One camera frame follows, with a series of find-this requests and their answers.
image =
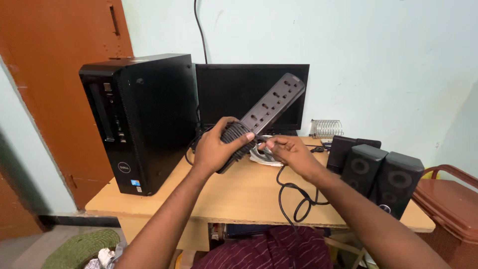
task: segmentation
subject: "green mat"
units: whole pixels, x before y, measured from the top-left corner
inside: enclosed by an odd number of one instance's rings
[[[42,269],[83,269],[102,248],[112,249],[119,242],[119,235],[110,229],[76,235],[48,256]]]

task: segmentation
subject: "maroon shirt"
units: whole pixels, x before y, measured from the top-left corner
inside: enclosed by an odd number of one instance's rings
[[[226,243],[192,269],[331,269],[324,238],[310,227],[277,226],[261,236]]]

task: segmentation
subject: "hand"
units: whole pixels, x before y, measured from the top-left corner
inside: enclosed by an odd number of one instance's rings
[[[290,166],[308,182],[323,172],[324,167],[297,136],[275,135],[258,149],[263,150],[266,146],[272,151],[275,160]]]
[[[219,170],[236,150],[254,139],[254,133],[247,133],[231,143],[222,142],[220,138],[224,128],[228,123],[235,121],[238,119],[222,117],[214,128],[203,134],[197,143],[193,168],[203,170],[210,176]]]

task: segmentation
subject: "black monitor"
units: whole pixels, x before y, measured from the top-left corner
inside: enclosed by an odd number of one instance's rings
[[[196,81],[201,127],[223,116],[241,119],[285,73],[307,87],[309,65],[197,64]],[[272,125],[272,129],[300,130],[305,92]]]

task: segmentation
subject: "wooden desk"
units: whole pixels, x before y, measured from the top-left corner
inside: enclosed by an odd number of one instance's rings
[[[302,139],[306,144],[320,144],[319,140],[310,137]],[[314,156],[320,163],[326,165],[327,152],[314,153]],[[194,159],[194,155],[190,152],[188,157]],[[118,190],[116,181],[112,179],[86,205],[87,213],[117,216],[126,239],[130,242],[186,176],[190,168],[191,166],[183,158],[159,191],[150,197],[122,194]],[[205,240],[208,237],[206,229],[208,222],[288,225],[278,205],[280,186],[275,179],[279,169],[252,162],[245,157],[232,165],[225,174],[214,174],[197,199],[178,248],[195,247],[194,250],[205,250],[206,242],[198,243],[196,239],[200,237],[201,240]],[[304,181],[289,167],[282,172],[280,181],[292,182],[306,190],[311,197],[315,195],[315,187]],[[282,205],[290,218],[302,199],[302,195],[297,190],[286,188],[282,192]],[[319,194],[319,201],[326,201],[321,194]],[[301,216],[306,208],[307,206],[303,205],[298,216]],[[427,233],[435,228],[434,222],[411,200],[400,221],[415,232]],[[331,205],[313,206],[308,217],[297,225],[347,228],[344,220]],[[205,234],[199,235],[202,229]],[[187,238],[191,235],[195,235],[192,241]]]

